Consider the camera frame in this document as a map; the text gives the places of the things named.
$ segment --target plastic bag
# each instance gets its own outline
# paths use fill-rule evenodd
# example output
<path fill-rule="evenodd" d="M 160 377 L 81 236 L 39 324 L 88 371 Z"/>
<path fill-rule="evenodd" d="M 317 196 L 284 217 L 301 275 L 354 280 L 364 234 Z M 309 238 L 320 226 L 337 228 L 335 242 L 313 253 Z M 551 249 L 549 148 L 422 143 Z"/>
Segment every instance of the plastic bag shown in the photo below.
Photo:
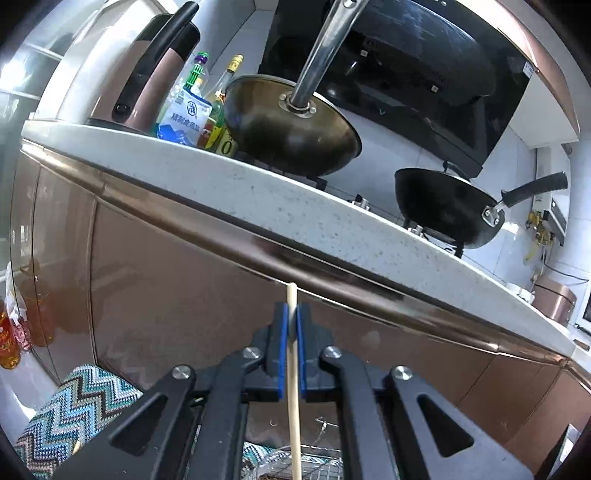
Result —
<path fill-rule="evenodd" d="M 27 325 L 27 307 L 21 293 L 14 286 L 11 262 L 8 262 L 6 267 L 5 278 L 6 298 L 4 303 L 8 318 L 10 318 L 12 324 L 12 332 L 19 347 L 27 351 L 31 349 L 31 332 Z"/>
<path fill-rule="evenodd" d="M 211 103 L 187 90 L 181 90 L 158 126 L 158 138 L 196 147 L 211 111 Z"/>

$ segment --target wok handle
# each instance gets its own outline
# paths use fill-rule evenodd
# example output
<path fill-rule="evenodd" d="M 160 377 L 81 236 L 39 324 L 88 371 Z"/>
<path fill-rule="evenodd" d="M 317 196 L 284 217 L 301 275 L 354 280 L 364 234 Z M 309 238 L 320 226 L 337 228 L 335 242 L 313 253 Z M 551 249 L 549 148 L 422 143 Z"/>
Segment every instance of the wok handle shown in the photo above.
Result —
<path fill-rule="evenodd" d="M 290 106 L 308 110 L 310 97 L 368 1 L 335 0 L 291 94 Z"/>
<path fill-rule="evenodd" d="M 444 173 L 447 172 L 448 169 L 456 172 L 464 180 L 470 181 L 470 177 L 466 175 L 466 173 L 460 167 L 458 167 L 455 163 L 446 160 L 443 162 Z"/>
<path fill-rule="evenodd" d="M 519 202 L 523 202 L 534 195 L 554 192 L 555 190 L 566 190 L 567 188 L 569 188 L 569 180 L 566 174 L 561 171 L 526 183 L 510 192 L 503 191 L 501 192 L 501 197 L 505 205 L 513 207 L 513 205 L 517 205 Z"/>

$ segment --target zigzag patterned fabric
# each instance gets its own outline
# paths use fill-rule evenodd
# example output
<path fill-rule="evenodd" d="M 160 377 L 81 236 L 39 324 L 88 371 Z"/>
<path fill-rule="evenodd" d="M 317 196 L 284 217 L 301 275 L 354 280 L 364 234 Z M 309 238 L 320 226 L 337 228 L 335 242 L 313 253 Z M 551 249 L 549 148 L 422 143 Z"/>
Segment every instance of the zigzag patterned fabric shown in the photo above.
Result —
<path fill-rule="evenodd" d="M 82 365 L 31 419 L 15 450 L 36 478 L 49 480 L 72 455 L 76 442 L 84 445 L 141 396 L 140 390 L 122 378 L 94 365 Z M 273 450 L 244 442 L 241 477 Z"/>

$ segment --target wire rack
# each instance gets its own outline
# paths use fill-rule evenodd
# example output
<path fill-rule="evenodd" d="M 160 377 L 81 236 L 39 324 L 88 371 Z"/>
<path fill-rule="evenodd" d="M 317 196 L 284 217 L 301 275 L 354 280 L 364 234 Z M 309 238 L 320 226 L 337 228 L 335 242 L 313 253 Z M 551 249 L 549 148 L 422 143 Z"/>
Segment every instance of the wire rack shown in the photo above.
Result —
<path fill-rule="evenodd" d="M 343 459 L 340 450 L 302 445 L 301 473 L 303 480 L 341 480 Z M 267 454 L 247 477 L 248 480 L 290 480 L 291 478 L 289 446 Z"/>

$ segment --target cabinet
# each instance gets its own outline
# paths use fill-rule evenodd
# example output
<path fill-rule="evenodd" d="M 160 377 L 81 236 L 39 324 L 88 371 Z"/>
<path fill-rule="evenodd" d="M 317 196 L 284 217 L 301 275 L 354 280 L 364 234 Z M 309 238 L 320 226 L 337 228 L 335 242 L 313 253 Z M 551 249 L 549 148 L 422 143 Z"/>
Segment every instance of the cabinet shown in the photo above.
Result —
<path fill-rule="evenodd" d="M 563 107 L 542 78 L 535 73 L 509 126 L 529 149 L 579 141 L 579 133 L 569 121 Z"/>
<path fill-rule="evenodd" d="M 94 196 L 41 169 L 34 211 L 33 257 L 41 323 L 57 377 L 94 363 L 87 304 Z"/>
<path fill-rule="evenodd" d="M 33 280 L 33 208 L 37 195 L 39 163 L 21 153 L 12 191 L 10 219 L 10 253 L 14 286 L 21 292 L 27 307 L 33 350 L 47 371 L 57 378 L 48 345 L 53 341 L 51 330 L 44 331 L 37 306 L 37 292 Z"/>

